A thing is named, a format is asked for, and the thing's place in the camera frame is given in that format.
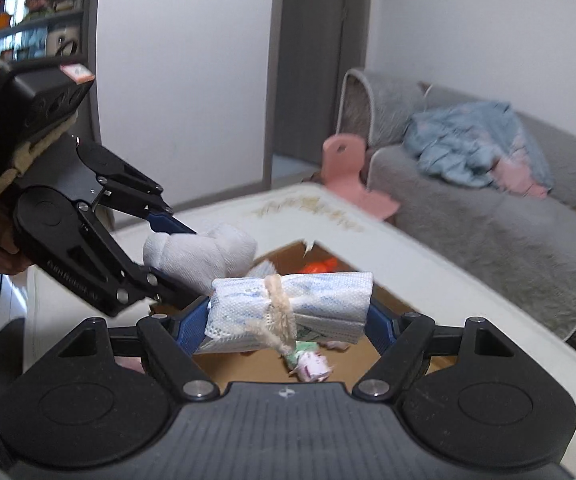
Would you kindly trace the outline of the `orange plastic bundle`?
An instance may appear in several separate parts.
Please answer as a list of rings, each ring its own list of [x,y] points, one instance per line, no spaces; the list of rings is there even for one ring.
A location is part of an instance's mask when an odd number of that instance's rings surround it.
[[[335,273],[339,270],[340,263],[335,257],[327,258],[324,260],[313,261],[306,263],[300,270],[302,274],[324,274]]]

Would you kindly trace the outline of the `grey door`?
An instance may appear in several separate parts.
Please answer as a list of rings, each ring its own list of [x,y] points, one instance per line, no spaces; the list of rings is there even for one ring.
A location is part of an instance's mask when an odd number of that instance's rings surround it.
[[[316,171],[337,131],[342,79],[365,63],[370,0],[274,0],[266,169],[271,184]]]

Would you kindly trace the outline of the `pink plastic stool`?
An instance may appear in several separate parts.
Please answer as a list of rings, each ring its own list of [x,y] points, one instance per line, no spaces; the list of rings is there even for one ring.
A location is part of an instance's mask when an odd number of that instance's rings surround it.
[[[361,181],[366,161],[366,142],[361,136],[338,133],[323,144],[320,177],[331,193],[373,217],[388,220],[399,211],[400,203],[388,194],[371,191]]]

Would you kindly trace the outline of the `white fluffy sock bundle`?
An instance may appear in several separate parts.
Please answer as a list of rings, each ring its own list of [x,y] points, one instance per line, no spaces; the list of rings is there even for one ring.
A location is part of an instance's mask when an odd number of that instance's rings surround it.
[[[200,234],[153,233],[143,247],[146,266],[201,295],[212,294],[218,278],[241,278],[251,269],[256,240],[229,224]]]

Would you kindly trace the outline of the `white pink-print bundle green scrunchie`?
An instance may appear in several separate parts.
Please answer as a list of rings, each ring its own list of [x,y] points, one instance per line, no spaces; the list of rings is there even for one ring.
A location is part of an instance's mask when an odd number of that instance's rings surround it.
[[[299,382],[324,382],[331,373],[332,367],[323,350],[344,352],[350,349],[350,344],[341,341],[298,341],[293,351],[283,356],[289,374]]]

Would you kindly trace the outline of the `white towel bundle beige tie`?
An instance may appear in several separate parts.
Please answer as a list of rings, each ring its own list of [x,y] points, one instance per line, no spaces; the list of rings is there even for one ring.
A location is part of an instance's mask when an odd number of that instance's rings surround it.
[[[274,349],[300,341],[357,344],[373,296],[366,272],[306,273],[213,282],[201,353]]]

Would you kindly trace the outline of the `light blue blanket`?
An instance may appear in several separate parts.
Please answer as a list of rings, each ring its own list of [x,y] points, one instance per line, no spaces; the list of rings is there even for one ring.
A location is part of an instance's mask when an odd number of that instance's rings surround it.
[[[553,175],[542,149],[507,102],[476,101],[410,117],[403,145],[420,174],[465,188],[500,188],[490,175],[499,155],[523,136],[533,178],[548,193]]]

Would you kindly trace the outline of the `pink clothing on sofa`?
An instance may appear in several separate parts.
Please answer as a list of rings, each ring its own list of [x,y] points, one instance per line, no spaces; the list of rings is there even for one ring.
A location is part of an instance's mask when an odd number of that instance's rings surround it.
[[[504,192],[540,200],[548,194],[548,190],[533,178],[530,155],[527,153],[523,136],[513,139],[508,154],[497,157],[490,175]]]

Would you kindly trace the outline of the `grey sofa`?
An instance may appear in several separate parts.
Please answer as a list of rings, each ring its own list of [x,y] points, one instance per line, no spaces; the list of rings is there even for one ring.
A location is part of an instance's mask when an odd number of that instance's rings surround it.
[[[399,229],[576,344],[576,136],[519,116],[551,169],[553,187],[545,198],[427,177],[404,148],[412,114],[472,99],[449,88],[351,68],[343,78],[337,130],[367,141],[363,179],[401,203]]]

